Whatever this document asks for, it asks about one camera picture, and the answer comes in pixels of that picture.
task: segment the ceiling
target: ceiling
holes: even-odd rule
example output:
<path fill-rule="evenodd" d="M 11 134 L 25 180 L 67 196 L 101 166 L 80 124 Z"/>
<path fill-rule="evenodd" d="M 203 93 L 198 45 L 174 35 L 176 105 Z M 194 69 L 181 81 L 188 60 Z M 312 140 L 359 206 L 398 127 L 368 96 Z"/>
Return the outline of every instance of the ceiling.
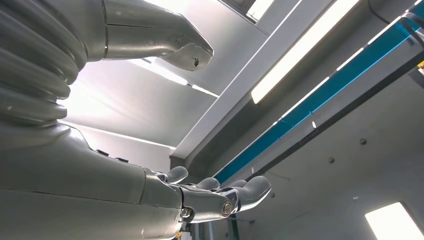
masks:
<path fill-rule="evenodd" d="M 203 70 L 190 72 L 157 58 L 164 67 L 220 95 L 268 37 L 217 0 L 149 0 L 182 13 L 214 49 Z M 172 82 L 126 60 L 87 63 L 71 95 L 66 122 L 177 147 L 216 97 Z"/>
<path fill-rule="evenodd" d="M 373 239 L 364 214 L 398 201 L 424 224 L 423 102 L 403 76 L 271 168 L 275 198 L 237 214 L 255 219 L 238 223 L 241 239 Z"/>
<path fill-rule="evenodd" d="M 373 0 L 372 5 L 385 18 L 393 20 L 414 1 L 383 2 Z M 260 104 L 254 104 L 246 94 L 224 118 L 226 122 L 208 135 L 207 144 L 188 155 L 189 171 L 199 177 L 213 176 L 385 26 L 371 14 L 368 2 L 361 1 Z"/>

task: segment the silver metallic surface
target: silver metallic surface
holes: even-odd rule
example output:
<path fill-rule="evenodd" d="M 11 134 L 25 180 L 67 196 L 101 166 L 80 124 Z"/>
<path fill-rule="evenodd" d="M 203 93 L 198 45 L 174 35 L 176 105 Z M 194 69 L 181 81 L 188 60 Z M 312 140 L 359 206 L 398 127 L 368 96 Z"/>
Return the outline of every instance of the silver metallic surface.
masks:
<path fill-rule="evenodd" d="M 207 177 L 203 179 L 202 181 L 200 181 L 195 186 L 197 188 L 206 189 L 206 190 L 218 189 L 220 187 L 220 182 L 213 177 Z"/>
<path fill-rule="evenodd" d="M 0 239 L 171 239 L 182 226 L 178 222 L 180 211 L 178 208 L 0 189 Z"/>
<path fill-rule="evenodd" d="M 108 59 L 161 57 L 195 71 L 214 56 L 209 43 L 181 14 L 143 0 L 103 1 L 110 28 Z"/>
<path fill-rule="evenodd" d="M 0 133 L 0 189 L 131 204 L 145 191 L 142 167 L 91 150 L 75 128 L 0 123 Z"/>
<path fill-rule="evenodd" d="M 248 181 L 244 187 L 234 187 L 240 199 L 240 211 L 256 207 L 271 191 L 271 184 L 264 176 L 257 176 Z"/>
<path fill-rule="evenodd" d="M 228 217 L 231 212 L 233 211 L 233 205 L 229 200 L 224 202 L 224 205 L 222 206 L 222 216 Z"/>
<path fill-rule="evenodd" d="M 183 218 L 190 217 L 190 214 L 192 214 L 192 211 L 190 210 L 190 208 L 183 208 L 181 210 L 181 217 L 183 217 Z"/>
<path fill-rule="evenodd" d="M 181 209 L 182 198 L 179 191 L 163 183 L 152 171 L 144 168 L 146 184 L 141 205 Z"/>
<path fill-rule="evenodd" d="M 168 183 L 177 184 L 185 179 L 189 175 L 189 172 L 183 166 L 176 166 L 167 172 L 166 175 Z"/>
<path fill-rule="evenodd" d="M 201 223 L 225 218 L 222 214 L 223 205 L 228 200 L 225 196 L 190 186 L 182 186 L 180 189 L 184 196 L 184 207 L 192 209 L 190 218 L 184 221 Z"/>

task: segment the robotic hand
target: robotic hand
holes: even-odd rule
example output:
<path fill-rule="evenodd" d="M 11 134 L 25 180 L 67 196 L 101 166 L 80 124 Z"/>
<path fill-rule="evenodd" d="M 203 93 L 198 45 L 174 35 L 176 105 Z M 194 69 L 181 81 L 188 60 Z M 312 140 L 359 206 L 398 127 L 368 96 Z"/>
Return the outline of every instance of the robotic hand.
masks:
<path fill-rule="evenodd" d="M 1 0 L 0 33 L 0 239 L 170 239 L 182 222 L 224 219 L 270 191 L 261 176 L 179 184 L 185 168 L 110 158 L 57 123 L 66 109 L 56 100 L 86 62 L 154 56 L 204 68 L 213 50 L 180 14 L 143 0 Z"/>
<path fill-rule="evenodd" d="M 178 185 L 189 174 L 182 166 L 173 168 L 167 174 L 154 174 L 181 192 L 181 217 L 187 223 L 224 219 L 231 214 L 254 208 L 271 190 L 270 182 L 263 176 L 257 176 L 249 182 L 238 180 L 229 187 L 219 189 L 220 183 L 213 177 L 205 178 L 198 184 Z"/>

